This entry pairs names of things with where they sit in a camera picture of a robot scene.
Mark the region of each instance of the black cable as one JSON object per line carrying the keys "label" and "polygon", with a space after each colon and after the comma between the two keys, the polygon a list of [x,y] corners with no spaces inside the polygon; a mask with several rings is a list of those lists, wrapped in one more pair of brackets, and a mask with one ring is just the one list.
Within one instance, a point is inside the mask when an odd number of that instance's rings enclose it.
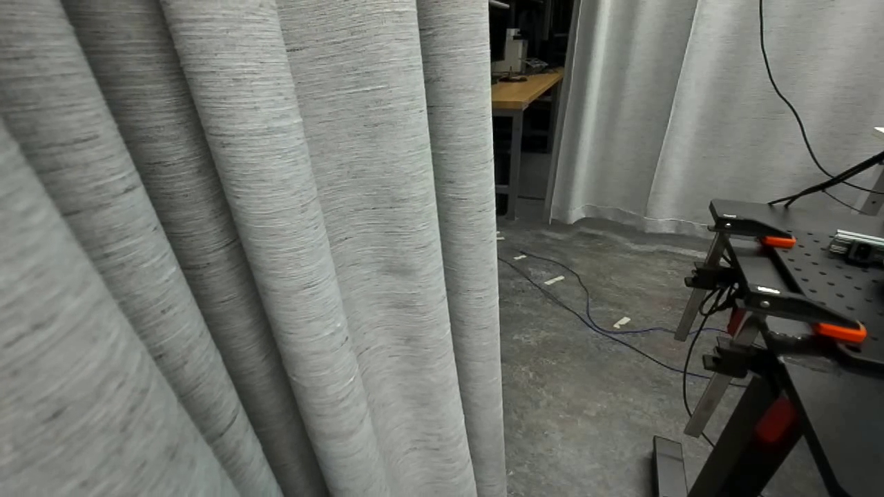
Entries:
{"label": "black cable", "polygon": [[[799,107],[781,95],[781,89],[780,89],[780,84],[777,84],[777,78],[773,78],[770,56],[767,56],[767,38],[766,38],[766,0],[756,0],[756,41],[759,41],[759,49],[762,49],[762,62],[766,62],[766,73],[767,73],[770,89],[773,89],[773,95],[780,98],[780,103],[794,114],[810,161],[816,164],[816,168],[819,168],[821,174],[834,176],[834,174],[821,164],[819,151],[812,149]],[[865,190],[865,193],[882,197],[878,190],[865,187],[865,186],[854,186],[854,182],[842,182],[842,186],[846,186],[846,187],[854,187],[854,190]],[[831,197],[830,190],[824,190],[824,193],[825,193],[830,198],[834,198],[836,205],[854,211],[849,201]]]}
{"label": "black cable", "polygon": [[538,283],[533,283],[520,265],[508,262],[505,256],[497,256],[497,261],[501,261],[504,265],[508,265],[513,274],[520,274],[531,288],[537,288],[537,290],[538,290],[544,299],[551,299],[559,310],[575,314],[588,331],[593,331],[593,334],[606,338],[607,342],[615,342],[615,346],[639,353],[639,357],[644,357],[646,363],[653,363],[653,364],[657,364],[657,367],[664,367],[664,371],[668,371],[668,374],[683,376],[680,367],[667,364],[667,363],[661,363],[657,357],[636,348],[632,342],[624,342],[624,339],[618,339],[618,338],[606,334],[603,330],[598,330],[598,325],[593,325],[588,319],[584,319],[577,310],[573,310],[570,305],[559,302],[548,288],[541,288]]}
{"label": "black cable", "polygon": [[867,158],[867,161],[861,161],[861,164],[857,164],[857,167],[852,167],[852,168],[846,168],[846,171],[841,171],[841,174],[834,174],[834,176],[830,176],[830,180],[824,180],[824,182],[816,182],[816,186],[810,186],[810,187],[805,187],[805,190],[799,190],[799,193],[773,198],[773,201],[767,201],[767,208],[781,205],[781,208],[788,211],[788,208],[796,205],[799,198],[805,198],[805,197],[810,197],[810,193],[830,190],[830,187],[846,182],[849,176],[857,176],[857,174],[861,174],[861,171],[867,171],[867,168],[872,168],[872,167],[882,167],[882,164],[884,164],[884,151],[878,151],[878,156],[872,156],[872,158]]}
{"label": "black cable", "polygon": [[531,256],[531,261],[551,262],[551,265],[573,274],[575,283],[577,283],[577,288],[581,288],[581,292],[584,292],[584,314],[586,314],[586,321],[588,321],[593,330],[600,330],[600,331],[606,331],[606,334],[675,334],[671,330],[664,330],[664,325],[631,330],[631,331],[618,331],[618,330],[603,325],[603,324],[593,319],[593,313],[592,313],[588,285],[586,285],[586,278],[584,278],[573,265],[566,265],[566,262],[560,262],[560,261],[551,261],[551,256],[533,255],[533,251],[522,251],[522,249],[517,249],[517,255],[526,255],[526,256]]}
{"label": "black cable", "polygon": [[700,321],[700,325],[697,325],[697,334],[694,334],[694,339],[691,339],[691,346],[689,346],[685,364],[683,364],[683,403],[685,403],[685,414],[689,414],[689,418],[694,414],[694,412],[691,412],[691,400],[689,400],[689,371],[691,371],[694,348],[697,348],[697,342],[700,342],[700,334],[708,330],[708,321],[711,321],[715,313],[733,307],[733,299],[734,299],[734,290],[720,288],[720,290],[705,296],[703,305],[700,305],[703,321]]}
{"label": "black cable", "polygon": [[694,412],[691,412],[691,403],[689,403],[689,367],[691,367],[691,357],[694,357],[694,348],[697,348],[697,342],[700,342],[700,334],[703,334],[703,330],[708,325],[708,321],[711,321],[711,314],[705,314],[703,321],[700,321],[700,325],[697,325],[697,334],[694,334],[694,339],[691,339],[691,346],[689,346],[689,353],[685,353],[685,367],[683,367],[683,403],[685,403],[685,412],[689,412],[689,418],[694,418]]}

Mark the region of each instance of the wooden table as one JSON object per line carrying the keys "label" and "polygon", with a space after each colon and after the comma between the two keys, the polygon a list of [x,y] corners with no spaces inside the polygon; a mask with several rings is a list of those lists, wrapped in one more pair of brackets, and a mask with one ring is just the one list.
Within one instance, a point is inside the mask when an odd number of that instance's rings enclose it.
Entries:
{"label": "wooden table", "polygon": [[508,116],[511,118],[508,186],[497,186],[497,193],[508,197],[505,219],[517,219],[520,176],[522,176],[522,121],[526,121],[526,110],[538,98],[551,95],[560,84],[560,78],[563,78],[560,69],[548,69],[548,73],[538,73],[538,74],[528,74],[520,84],[495,84],[493,85],[495,116]]}

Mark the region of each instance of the gray curtain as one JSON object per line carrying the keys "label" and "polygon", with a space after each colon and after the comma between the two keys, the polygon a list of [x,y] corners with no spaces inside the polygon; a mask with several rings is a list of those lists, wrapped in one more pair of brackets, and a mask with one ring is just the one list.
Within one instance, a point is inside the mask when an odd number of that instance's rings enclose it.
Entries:
{"label": "gray curtain", "polygon": [[0,494],[505,494],[486,4],[0,4]]}
{"label": "gray curtain", "polygon": [[[830,171],[884,149],[882,18],[882,0],[766,0],[773,74]],[[581,0],[566,80],[559,220],[703,236],[711,198],[770,201],[824,180],[766,78],[759,0]],[[799,208],[846,214],[825,197]]]}

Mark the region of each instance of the red handle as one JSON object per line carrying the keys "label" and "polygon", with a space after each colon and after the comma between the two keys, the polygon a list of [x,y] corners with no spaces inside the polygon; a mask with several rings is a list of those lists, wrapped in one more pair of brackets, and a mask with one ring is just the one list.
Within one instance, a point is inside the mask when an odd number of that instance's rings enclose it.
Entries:
{"label": "red handle", "polygon": [[790,249],[799,245],[799,237],[777,237],[777,236],[767,236],[767,237],[762,237],[762,245],[790,251]]}
{"label": "red handle", "polygon": [[867,339],[867,330],[852,330],[852,325],[836,325],[836,324],[819,324],[816,331],[821,338],[830,338],[834,342],[846,342],[846,346],[861,346]]}

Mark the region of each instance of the concrete floor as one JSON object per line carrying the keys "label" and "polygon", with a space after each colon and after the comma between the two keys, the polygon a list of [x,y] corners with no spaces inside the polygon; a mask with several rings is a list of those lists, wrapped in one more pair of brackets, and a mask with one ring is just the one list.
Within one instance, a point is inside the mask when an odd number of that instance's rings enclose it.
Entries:
{"label": "concrete floor", "polygon": [[[528,270],[537,283],[560,276],[541,261],[513,261],[537,251],[570,262],[592,290],[598,321],[631,319],[628,330],[675,325],[685,305],[683,276],[703,241],[646,237],[631,229],[593,223],[548,226],[541,201],[522,201],[522,220],[501,226],[501,256]],[[636,251],[668,243],[680,251]],[[575,310],[584,307],[573,276],[551,288]],[[552,307],[537,288],[501,265],[504,299],[504,396],[508,486],[513,497],[646,497],[653,436],[685,441],[689,480],[697,479],[711,447],[683,436],[685,408],[680,376],[624,352],[581,321]],[[680,367],[685,346],[671,334],[624,338],[646,353]],[[726,399],[708,433],[723,429],[738,390]],[[777,472],[766,494],[824,494],[805,446]]]}

